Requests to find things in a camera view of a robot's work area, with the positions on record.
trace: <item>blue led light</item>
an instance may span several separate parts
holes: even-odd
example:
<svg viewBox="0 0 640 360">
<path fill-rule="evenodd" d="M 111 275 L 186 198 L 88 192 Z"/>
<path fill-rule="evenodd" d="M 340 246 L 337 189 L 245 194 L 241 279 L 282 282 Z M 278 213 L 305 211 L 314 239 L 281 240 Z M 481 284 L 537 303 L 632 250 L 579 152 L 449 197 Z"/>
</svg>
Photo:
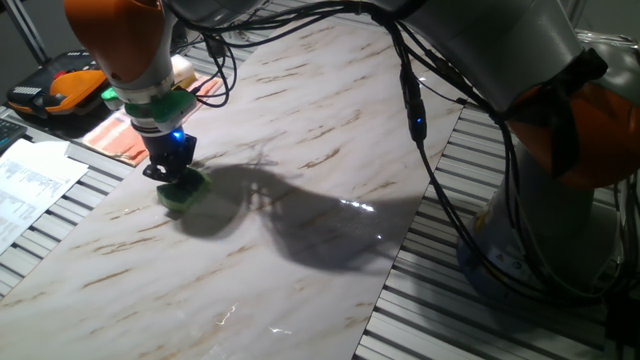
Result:
<svg viewBox="0 0 640 360">
<path fill-rule="evenodd" d="M 184 133 L 182 131 L 174 131 L 172 135 L 178 141 L 182 141 L 182 138 L 184 137 Z"/>
</svg>

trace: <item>metal pole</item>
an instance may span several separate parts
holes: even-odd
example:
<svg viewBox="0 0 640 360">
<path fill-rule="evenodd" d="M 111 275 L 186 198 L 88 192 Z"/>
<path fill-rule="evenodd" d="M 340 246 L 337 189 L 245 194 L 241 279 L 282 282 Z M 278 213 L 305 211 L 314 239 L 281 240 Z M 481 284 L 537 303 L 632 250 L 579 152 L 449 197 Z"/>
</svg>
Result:
<svg viewBox="0 0 640 360">
<path fill-rule="evenodd" d="M 4 4 L 11 21 L 13 21 L 13 24 L 16 26 L 20 36 L 22 36 L 22 39 L 25 44 L 27 44 L 27 47 L 38 64 L 43 66 L 48 63 L 51 58 L 44 50 L 44 44 L 42 43 L 40 34 L 38 34 L 38 31 L 31 22 L 29 15 L 24 10 L 20 0 L 2 0 L 2 3 Z"/>
</svg>

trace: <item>marble surface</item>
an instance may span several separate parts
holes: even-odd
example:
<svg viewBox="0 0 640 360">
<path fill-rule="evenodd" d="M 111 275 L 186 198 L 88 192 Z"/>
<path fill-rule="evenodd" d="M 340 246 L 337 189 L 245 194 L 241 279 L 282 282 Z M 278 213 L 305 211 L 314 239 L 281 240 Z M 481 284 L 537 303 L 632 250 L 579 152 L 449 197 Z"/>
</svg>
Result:
<svg viewBox="0 0 640 360">
<path fill-rule="evenodd" d="M 169 214 L 139 166 L 0 302 L 0 358 L 350 359 L 428 183 L 398 72 L 330 21 L 258 49 L 186 124 L 212 193 Z M 461 109 L 423 95 L 435 166 Z"/>
</svg>

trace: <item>green object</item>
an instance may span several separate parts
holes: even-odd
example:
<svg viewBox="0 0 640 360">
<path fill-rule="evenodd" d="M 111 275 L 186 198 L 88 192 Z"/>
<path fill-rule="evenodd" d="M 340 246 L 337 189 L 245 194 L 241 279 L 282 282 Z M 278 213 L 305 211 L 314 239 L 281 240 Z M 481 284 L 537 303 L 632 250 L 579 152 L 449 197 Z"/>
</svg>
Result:
<svg viewBox="0 0 640 360">
<path fill-rule="evenodd" d="M 108 88 L 102 93 L 102 100 L 104 101 L 119 100 L 118 94 L 116 94 L 116 91 L 113 90 L 113 88 Z"/>
<path fill-rule="evenodd" d="M 184 213 L 209 193 L 211 185 L 212 182 L 206 175 L 187 168 L 180 182 L 157 187 L 158 199 L 167 209 Z"/>
<path fill-rule="evenodd" d="M 135 118 L 153 118 L 158 128 L 171 131 L 195 107 L 195 95 L 184 90 L 172 90 L 150 104 L 125 104 L 124 109 Z"/>
<path fill-rule="evenodd" d="M 192 93 L 173 90 L 162 99 L 151 103 L 151 114 L 156 123 L 163 124 L 171 122 L 176 116 L 180 116 L 182 119 L 195 107 L 195 103 L 196 97 Z"/>
<path fill-rule="evenodd" d="M 107 105 L 107 107 L 111 110 L 118 110 L 122 106 L 122 100 L 118 98 L 118 94 L 116 94 L 113 88 L 108 88 L 102 93 L 102 101 Z"/>
</svg>

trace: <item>paper document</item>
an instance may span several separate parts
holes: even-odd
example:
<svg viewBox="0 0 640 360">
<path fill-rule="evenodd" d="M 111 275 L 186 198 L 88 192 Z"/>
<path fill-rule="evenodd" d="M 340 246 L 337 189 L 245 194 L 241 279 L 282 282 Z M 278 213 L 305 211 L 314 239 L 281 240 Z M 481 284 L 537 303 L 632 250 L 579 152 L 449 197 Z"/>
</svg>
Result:
<svg viewBox="0 0 640 360">
<path fill-rule="evenodd" d="M 0 157 L 0 254 L 87 172 L 68 147 L 20 139 Z"/>
</svg>

